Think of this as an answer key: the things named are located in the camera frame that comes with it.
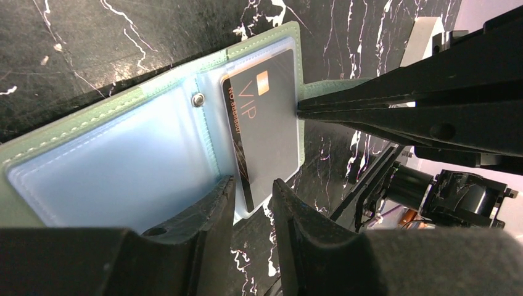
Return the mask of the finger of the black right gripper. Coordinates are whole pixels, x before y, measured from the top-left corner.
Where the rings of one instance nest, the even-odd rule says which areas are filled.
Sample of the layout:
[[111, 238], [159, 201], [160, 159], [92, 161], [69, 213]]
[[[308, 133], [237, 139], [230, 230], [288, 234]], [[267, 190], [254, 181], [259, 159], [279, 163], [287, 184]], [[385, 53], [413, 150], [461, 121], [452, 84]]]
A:
[[485, 22], [437, 53], [354, 88], [305, 99], [299, 110], [346, 107], [522, 80], [522, 7]]
[[335, 123], [404, 146], [522, 156], [522, 89], [482, 88], [433, 92], [415, 107], [380, 103], [298, 104], [301, 119]]

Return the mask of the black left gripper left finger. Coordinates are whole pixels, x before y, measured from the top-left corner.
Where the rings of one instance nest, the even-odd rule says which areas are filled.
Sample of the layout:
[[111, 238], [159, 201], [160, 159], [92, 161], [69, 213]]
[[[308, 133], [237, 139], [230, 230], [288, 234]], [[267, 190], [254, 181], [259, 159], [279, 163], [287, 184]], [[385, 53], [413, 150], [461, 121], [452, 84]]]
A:
[[2, 295], [224, 295], [235, 180], [138, 234], [125, 228], [1, 229]]

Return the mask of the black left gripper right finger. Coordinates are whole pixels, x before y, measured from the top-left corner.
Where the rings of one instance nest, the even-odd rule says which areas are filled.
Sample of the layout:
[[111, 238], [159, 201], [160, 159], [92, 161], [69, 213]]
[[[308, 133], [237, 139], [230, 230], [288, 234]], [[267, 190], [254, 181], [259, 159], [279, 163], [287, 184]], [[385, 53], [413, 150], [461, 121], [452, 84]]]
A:
[[284, 295], [521, 295], [522, 246], [491, 228], [356, 234], [273, 183]]

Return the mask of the mint green snap card holder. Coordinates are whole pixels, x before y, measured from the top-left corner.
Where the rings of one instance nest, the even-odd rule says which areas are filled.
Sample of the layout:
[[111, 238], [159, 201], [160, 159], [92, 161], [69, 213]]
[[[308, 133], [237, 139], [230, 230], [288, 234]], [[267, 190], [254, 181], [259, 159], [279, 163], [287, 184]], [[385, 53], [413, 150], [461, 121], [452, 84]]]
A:
[[300, 27], [289, 22], [191, 62], [1, 145], [1, 226], [112, 227], [143, 232], [236, 180], [221, 84], [257, 56], [295, 52], [297, 103], [362, 79], [303, 81]]

